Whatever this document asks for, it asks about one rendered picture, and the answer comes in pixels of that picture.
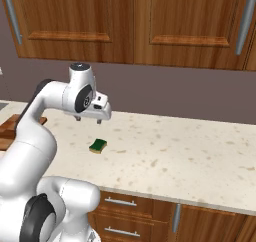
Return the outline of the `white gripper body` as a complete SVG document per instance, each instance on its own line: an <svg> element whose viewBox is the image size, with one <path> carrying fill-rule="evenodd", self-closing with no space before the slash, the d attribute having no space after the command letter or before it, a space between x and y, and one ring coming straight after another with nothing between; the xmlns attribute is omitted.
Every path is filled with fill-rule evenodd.
<svg viewBox="0 0 256 242"><path fill-rule="evenodd" d="M82 118L91 118L95 120L109 120L111 118L111 106L108 101L88 102L83 100L81 110L76 111L74 104L63 103L63 112L66 115Z"/></svg>

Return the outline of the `green and yellow sponge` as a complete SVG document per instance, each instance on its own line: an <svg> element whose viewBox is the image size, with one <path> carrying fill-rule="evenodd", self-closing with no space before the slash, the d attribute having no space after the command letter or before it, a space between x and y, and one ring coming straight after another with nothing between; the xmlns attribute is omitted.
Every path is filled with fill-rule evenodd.
<svg viewBox="0 0 256 242"><path fill-rule="evenodd" d="M107 146L107 142L103 139L96 139L92 145L89 146L89 150L93 153L100 154L102 150Z"/></svg>

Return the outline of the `brown wooden cutting board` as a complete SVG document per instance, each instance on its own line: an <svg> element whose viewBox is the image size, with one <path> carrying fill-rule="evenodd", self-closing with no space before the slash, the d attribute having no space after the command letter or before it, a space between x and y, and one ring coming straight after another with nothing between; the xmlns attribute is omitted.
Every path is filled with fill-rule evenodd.
<svg viewBox="0 0 256 242"><path fill-rule="evenodd" d="M38 150L45 152L49 144L49 133L43 127L45 117L23 117L13 114L0 125L0 150L8 154L24 155Z"/></svg>

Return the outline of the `wooden drawer front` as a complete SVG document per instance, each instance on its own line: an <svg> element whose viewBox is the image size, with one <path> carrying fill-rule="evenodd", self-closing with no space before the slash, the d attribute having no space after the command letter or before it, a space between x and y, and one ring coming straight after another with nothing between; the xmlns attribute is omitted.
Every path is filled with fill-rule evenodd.
<svg viewBox="0 0 256 242"><path fill-rule="evenodd" d="M137 206L125 206L104 201L108 197L129 202L134 201ZM171 216L172 204L156 199L102 191L100 203L96 211L109 212L132 218L168 222Z"/></svg>
<svg viewBox="0 0 256 242"><path fill-rule="evenodd" d="M169 225L167 223L110 215L104 212L90 213L88 219L102 242L168 242ZM137 231L140 237L130 237L105 231L104 228L109 226L113 229L129 232Z"/></svg>

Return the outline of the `wooden base cupboard door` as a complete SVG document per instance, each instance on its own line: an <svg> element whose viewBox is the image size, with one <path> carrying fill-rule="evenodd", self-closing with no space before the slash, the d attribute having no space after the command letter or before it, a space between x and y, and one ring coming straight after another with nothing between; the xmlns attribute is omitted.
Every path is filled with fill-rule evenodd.
<svg viewBox="0 0 256 242"><path fill-rule="evenodd" d="M235 242L256 242L256 216L247 216Z"/></svg>
<svg viewBox="0 0 256 242"><path fill-rule="evenodd" d="M181 204L178 230L172 232L172 218L168 242L235 242L246 219L243 214Z"/></svg>

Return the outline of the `wooden wall cupboard door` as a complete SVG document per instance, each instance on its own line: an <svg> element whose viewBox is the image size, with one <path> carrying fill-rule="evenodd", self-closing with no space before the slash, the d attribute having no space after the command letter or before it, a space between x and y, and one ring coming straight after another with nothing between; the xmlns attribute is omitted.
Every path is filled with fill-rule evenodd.
<svg viewBox="0 0 256 242"><path fill-rule="evenodd" d="M256 71L256 34L250 42L245 69L247 71Z"/></svg>
<svg viewBox="0 0 256 242"><path fill-rule="evenodd" d="M134 62L241 70L236 53L246 0L134 0Z"/></svg>
<svg viewBox="0 0 256 242"><path fill-rule="evenodd" d="M131 64L134 0L12 0L20 58Z"/></svg>

